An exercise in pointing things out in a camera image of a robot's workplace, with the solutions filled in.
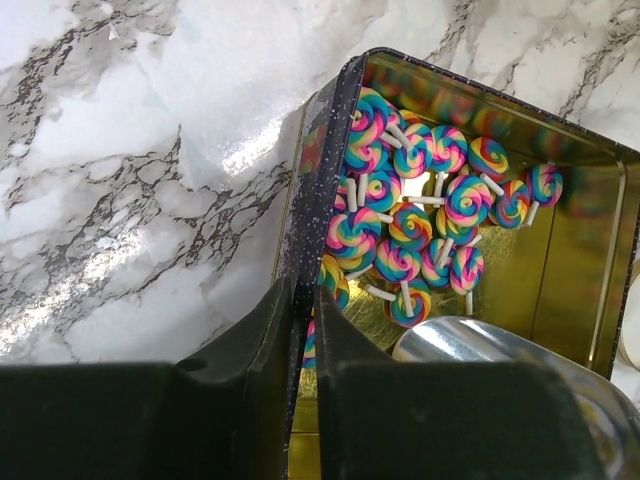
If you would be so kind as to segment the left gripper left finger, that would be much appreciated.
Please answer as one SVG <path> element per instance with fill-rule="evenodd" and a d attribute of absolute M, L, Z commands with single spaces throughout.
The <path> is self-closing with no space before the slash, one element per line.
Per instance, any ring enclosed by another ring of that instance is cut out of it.
<path fill-rule="evenodd" d="M 175 363 L 7 366 L 5 479 L 277 479 L 288 411 L 291 288 Z"/>

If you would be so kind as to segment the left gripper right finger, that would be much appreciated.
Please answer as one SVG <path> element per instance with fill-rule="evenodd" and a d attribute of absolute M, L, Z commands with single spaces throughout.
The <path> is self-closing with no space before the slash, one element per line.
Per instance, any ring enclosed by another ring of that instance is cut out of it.
<path fill-rule="evenodd" d="M 475 479 L 456 464 L 441 369 L 399 362 L 356 329 L 333 295 L 315 299 L 321 475 L 325 479 Z"/>

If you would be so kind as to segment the hinged candy tin box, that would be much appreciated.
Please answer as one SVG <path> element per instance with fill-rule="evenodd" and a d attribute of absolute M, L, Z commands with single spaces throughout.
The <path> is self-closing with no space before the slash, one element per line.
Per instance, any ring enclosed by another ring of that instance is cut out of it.
<path fill-rule="evenodd" d="M 313 293 L 384 351 L 466 316 L 609 377 L 637 266 L 639 153 L 389 48 L 306 104 L 276 271 L 303 359 L 288 476 L 320 477 Z"/>

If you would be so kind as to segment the silver metal scoop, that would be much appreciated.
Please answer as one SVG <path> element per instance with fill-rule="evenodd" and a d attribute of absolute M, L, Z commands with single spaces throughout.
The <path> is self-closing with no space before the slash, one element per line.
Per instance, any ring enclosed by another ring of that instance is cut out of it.
<path fill-rule="evenodd" d="M 489 323 L 429 318 L 393 357 L 441 369 L 456 464 L 477 479 L 636 479 L 639 411 L 609 379 Z"/>

